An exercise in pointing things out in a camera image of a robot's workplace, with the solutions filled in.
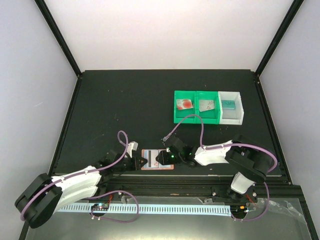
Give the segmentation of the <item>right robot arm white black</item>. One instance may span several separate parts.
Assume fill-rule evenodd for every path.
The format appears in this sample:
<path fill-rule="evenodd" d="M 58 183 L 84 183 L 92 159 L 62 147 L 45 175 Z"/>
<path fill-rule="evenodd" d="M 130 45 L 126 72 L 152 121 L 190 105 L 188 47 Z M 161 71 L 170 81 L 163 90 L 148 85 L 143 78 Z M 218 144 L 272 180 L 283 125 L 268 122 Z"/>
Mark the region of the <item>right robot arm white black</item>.
<path fill-rule="evenodd" d="M 165 150 L 155 160 L 163 165 L 187 165 L 199 168 L 215 164 L 229 164 L 237 172 L 230 186 L 215 190 L 216 197 L 230 202 L 241 202 L 247 191 L 257 183 L 264 183 L 267 175 L 278 164 L 273 153 L 261 146 L 248 143 L 248 138 L 236 135 L 225 143 L 189 146 L 176 136 L 165 139 Z"/>

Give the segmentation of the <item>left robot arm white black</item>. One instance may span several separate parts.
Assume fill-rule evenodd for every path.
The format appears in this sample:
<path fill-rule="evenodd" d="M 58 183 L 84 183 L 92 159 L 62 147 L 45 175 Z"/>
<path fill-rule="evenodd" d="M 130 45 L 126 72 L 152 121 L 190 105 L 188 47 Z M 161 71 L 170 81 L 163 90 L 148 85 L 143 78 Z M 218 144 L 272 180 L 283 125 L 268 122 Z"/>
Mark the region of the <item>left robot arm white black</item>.
<path fill-rule="evenodd" d="M 111 151 L 84 169 L 66 175 L 38 175 L 15 200 L 14 206 L 22 214 L 22 220 L 32 228 L 46 223 L 61 208 L 82 199 L 103 199 L 106 186 L 115 174 L 138 171 L 148 162 L 133 150 L 121 158 L 121 153 Z"/>

